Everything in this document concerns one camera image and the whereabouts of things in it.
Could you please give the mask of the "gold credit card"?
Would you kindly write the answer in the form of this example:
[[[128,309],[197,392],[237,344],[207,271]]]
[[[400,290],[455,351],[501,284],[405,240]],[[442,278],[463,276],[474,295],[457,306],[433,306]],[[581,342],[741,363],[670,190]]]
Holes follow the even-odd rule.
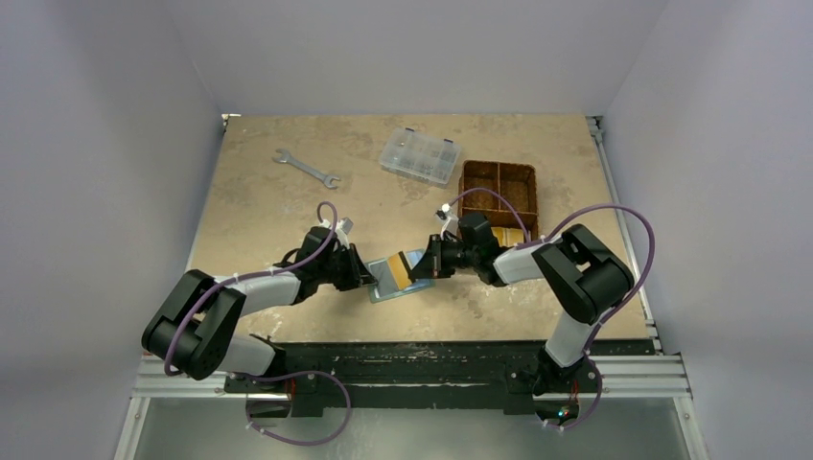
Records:
[[[412,281],[408,277],[410,265],[405,252],[399,251],[387,258],[385,262],[397,291],[405,290],[412,285]]]

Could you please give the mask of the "brown woven basket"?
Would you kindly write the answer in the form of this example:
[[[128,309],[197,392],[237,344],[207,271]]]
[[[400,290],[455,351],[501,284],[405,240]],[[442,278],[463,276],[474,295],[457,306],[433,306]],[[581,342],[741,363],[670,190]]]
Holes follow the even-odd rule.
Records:
[[[456,202],[462,217],[481,213],[493,227],[525,229],[529,240],[540,237],[536,169],[528,164],[485,160],[463,162],[458,192],[475,189]]]

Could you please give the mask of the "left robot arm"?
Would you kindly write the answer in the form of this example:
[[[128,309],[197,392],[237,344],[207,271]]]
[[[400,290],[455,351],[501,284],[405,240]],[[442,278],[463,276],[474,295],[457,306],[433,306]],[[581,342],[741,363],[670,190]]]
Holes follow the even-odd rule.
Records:
[[[161,357],[171,375],[203,380],[217,371],[247,374],[261,391],[272,392],[286,378],[282,351],[267,339],[238,336],[240,318],[300,304],[322,285],[348,291],[376,282],[346,233],[324,223],[268,270],[230,277],[185,272],[146,326],[141,345]]]

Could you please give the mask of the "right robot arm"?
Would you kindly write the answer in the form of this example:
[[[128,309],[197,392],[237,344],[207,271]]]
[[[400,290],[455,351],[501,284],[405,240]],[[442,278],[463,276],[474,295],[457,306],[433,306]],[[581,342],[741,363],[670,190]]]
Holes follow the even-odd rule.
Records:
[[[424,255],[407,275],[411,281],[446,279],[459,269],[471,269],[492,287],[544,280],[563,308],[538,354],[532,380],[536,395],[574,380],[600,320],[622,304],[635,284],[629,267],[582,224],[552,242],[508,247],[481,213],[464,216],[455,232],[430,235]]]

